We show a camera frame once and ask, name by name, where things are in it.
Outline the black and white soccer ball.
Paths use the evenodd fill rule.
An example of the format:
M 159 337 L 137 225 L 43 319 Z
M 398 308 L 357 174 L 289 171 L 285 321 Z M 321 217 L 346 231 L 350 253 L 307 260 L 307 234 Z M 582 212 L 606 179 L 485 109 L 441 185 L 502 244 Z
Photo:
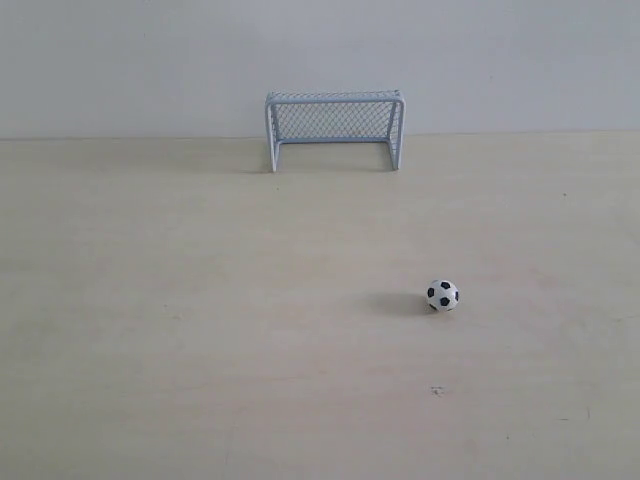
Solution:
M 459 289 L 450 280 L 437 279 L 428 285 L 426 303 L 431 312 L 451 311 L 459 300 Z

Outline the small white soccer goal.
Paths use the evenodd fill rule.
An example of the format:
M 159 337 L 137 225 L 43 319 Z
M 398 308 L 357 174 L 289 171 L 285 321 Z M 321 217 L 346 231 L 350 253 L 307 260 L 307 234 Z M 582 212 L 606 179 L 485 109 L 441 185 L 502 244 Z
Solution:
M 284 145 L 384 144 L 393 171 L 401 167 L 406 102 L 399 90 L 270 92 L 264 102 L 271 170 Z

